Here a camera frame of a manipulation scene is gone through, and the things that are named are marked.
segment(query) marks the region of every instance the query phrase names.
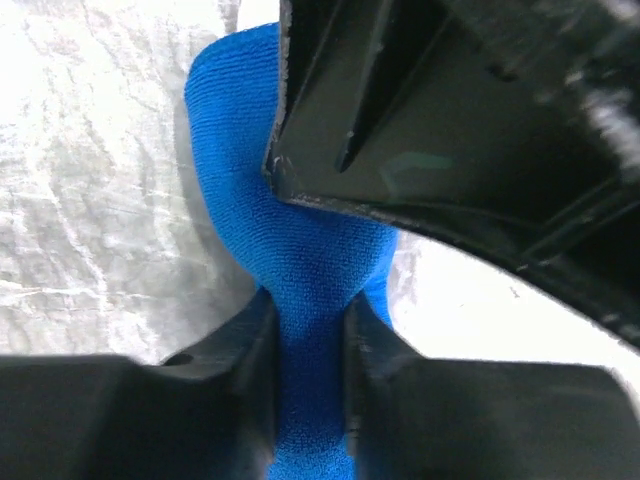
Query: black plastic part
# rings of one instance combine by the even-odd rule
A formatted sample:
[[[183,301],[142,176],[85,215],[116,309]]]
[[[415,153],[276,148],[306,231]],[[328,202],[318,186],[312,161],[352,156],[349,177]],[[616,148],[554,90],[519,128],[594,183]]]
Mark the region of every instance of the black plastic part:
[[[362,294],[345,339],[358,480],[640,478],[640,428],[602,369],[424,358]]]
[[[279,198],[477,255],[640,346],[637,0],[285,0]]]
[[[277,334],[262,290],[164,366],[104,356],[0,359],[0,478],[265,478]]]

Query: blue cloth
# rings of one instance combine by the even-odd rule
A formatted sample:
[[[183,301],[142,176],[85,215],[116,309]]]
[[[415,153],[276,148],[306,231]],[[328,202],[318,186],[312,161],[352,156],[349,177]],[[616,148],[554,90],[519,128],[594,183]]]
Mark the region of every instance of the blue cloth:
[[[394,229],[285,205],[260,175],[274,121],[278,27],[231,35],[194,61],[185,99],[209,215],[280,313],[281,405],[269,478],[353,478],[345,450],[341,314],[362,289],[389,322]]]

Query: gray marbled surface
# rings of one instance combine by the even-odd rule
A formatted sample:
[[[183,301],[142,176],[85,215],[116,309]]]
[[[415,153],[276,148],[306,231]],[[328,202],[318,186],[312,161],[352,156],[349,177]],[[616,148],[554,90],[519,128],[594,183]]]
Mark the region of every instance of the gray marbled surface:
[[[217,239],[182,101],[188,68],[277,0],[0,0],[0,354],[157,362],[238,311],[252,283]],[[436,357],[604,365],[638,357],[484,263],[403,234],[397,331]]]

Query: white surface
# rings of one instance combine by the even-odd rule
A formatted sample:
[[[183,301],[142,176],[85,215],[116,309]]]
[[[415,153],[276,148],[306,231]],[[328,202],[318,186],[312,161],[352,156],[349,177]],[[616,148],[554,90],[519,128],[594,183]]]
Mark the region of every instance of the white surface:
[[[190,62],[275,0],[0,2],[0,352],[155,362],[235,312],[251,284],[213,235],[181,96]],[[426,355],[640,361],[483,263],[403,235],[398,331]]]

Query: blue fabric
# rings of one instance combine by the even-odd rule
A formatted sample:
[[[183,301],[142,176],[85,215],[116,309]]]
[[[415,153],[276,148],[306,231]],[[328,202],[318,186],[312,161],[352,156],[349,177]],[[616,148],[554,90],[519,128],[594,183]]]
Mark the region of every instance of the blue fabric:
[[[362,289],[387,322],[394,229],[278,202],[260,175],[275,116],[278,27],[231,35],[195,60],[185,98],[214,228],[280,313],[281,405],[271,479],[349,479],[341,314]]]

